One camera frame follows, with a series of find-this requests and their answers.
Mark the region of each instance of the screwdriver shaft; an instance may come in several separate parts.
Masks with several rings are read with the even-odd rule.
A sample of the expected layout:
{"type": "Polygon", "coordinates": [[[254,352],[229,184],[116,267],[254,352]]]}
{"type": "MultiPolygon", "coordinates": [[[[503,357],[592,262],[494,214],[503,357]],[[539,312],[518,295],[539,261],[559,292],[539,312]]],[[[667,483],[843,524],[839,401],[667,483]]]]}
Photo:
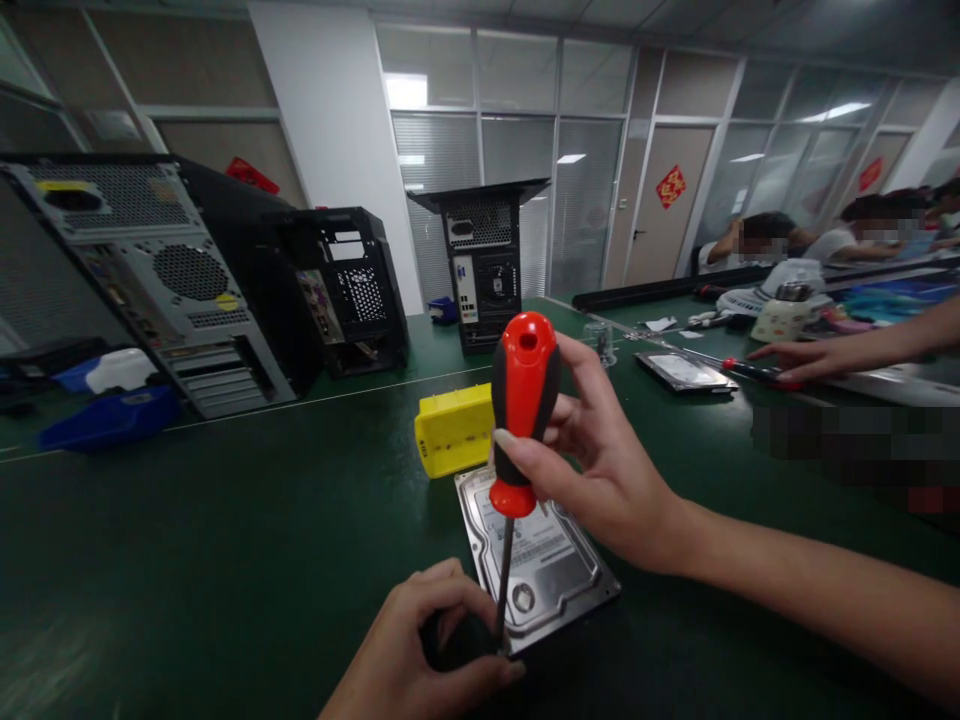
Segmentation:
{"type": "Polygon", "coordinates": [[[513,558],[513,523],[514,519],[506,518],[503,526],[503,557],[500,559],[500,594],[497,596],[497,645],[503,647],[505,635],[503,624],[507,616],[507,584],[510,580],[510,561],[513,558]]]}

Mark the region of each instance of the person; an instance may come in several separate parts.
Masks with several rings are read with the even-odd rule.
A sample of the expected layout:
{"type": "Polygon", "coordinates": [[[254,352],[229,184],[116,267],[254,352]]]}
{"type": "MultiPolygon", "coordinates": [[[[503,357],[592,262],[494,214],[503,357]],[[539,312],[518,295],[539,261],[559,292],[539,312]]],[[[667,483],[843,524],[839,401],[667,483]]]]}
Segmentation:
{"type": "Polygon", "coordinates": [[[927,211],[927,229],[936,230],[934,249],[960,245],[960,226],[954,215],[960,213],[960,178],[945,182],[933,192],[933,205],[927,211]]]}
{"type": "Polygon", "coordinates": [[[777,255],[792,255],[802,252],[813,243],[817,235],[798,227],[780,212],[760,213],[748,218],[731,220],[727,232],[716,242],[700,248],[699,273],[736,270],[748,265],[776,262],[777,255]]]}
{"type": "Polygon", "coordinates": [[[875,370],[957,346],[960,346],[960,296],[907,322],[862,335],[804,343],[773,343],[751,353],[747,359],[777,356],[784,369],[779,379],[800,382],[875,370]]]}
{"type": "MultiPolygon", "coordinates": [[[[657,472],[597,354],[557,339],[579,398],[557,398],[543,443],[494,431],[538,495],[635,567],[741,595],[960,711],[960,590],[684,500],[657,472]],[[560,453],[575,457],[583,473],[560,453]]],[[[320,719],[453,717],[523,677],[522,662],[493,656],[451,673],[431,670],[418,631],[438,610],[441,642],[466,613],[491,629],[496,615],[458,561],[414,573],[387,597],[320,719]]]]}
{"type": "Polygon", "coordinates": [[[803,257],[826,264],[830,260],[887,260],[904,248],[901,230],[916,211],[914,196],[864,195],[840,213],[842,225],[828,230],[803,257]]]}

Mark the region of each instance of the fingernail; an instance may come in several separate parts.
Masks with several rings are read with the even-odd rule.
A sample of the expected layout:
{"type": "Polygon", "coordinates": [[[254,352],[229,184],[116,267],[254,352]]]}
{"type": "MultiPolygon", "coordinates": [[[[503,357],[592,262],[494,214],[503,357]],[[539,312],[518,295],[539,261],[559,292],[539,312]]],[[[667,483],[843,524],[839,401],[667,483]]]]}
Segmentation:
{"type": "Polygon", "coordinates": [[[533,460],[535,452],[527,443],[517,441],[516,436],[506,428],[497,428],[493,431],[493,440],[518,465],[525,465],[533,460]]]}
{"type": "Polygon", "coordinates": [[[527,674],[527,666],[523,660],[517,660],[510,663],[503,671],[503,680],[507,684],[515,683],[517,680],[527,674]]]}
{"type": "Polygon", "coordinates": [[[506,428],[495,428],[493,431],[493,440],[504,451],[508,451],[517,442],[514,434],[506,428]]]}

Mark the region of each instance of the blue plastic tray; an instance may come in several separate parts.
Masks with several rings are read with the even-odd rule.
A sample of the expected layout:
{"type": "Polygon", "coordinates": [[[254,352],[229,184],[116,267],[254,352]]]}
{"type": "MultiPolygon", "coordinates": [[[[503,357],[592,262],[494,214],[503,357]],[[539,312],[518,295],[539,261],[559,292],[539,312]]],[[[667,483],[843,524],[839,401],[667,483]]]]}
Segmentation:
{"type": "Polygon", "coordinates": [[[91,453],[156,435],[180,417],[180,401],[169,385],[101,398],[76,415],[51,425],[38,438],[40,450],[91,453]]]}
{"type": "Polygon", "coordinates": [[[99,364],[100,358],[91,358],[76,367],[54,375],[53,379],[60,383],[67,392],[77,394],[93,392],[90,390],[90,386],[87,385],[87,373],[95,369],[99,364]]]}

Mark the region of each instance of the hard drive label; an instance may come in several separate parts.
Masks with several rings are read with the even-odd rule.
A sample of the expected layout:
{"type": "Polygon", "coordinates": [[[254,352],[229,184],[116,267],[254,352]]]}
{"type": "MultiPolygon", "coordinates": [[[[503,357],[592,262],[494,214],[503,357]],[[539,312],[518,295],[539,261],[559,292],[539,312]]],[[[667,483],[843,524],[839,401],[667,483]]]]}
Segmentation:
{"type": "MultiPolygon", "coordinates": [[[[490,488],[477,493],[477,503],[483,517],[483,526],[493,546],[493,557],[500,572],[503,557],[503,528],[506,518],[498,513],[490,502],[490,488]]],[[[547,509],[544,517],[540,510],[517,520],[513,527],[513,560],[511,575],[524,575],[564,555],[576,552],[573,543],[560,527],[557,516],[547,509]]]]}

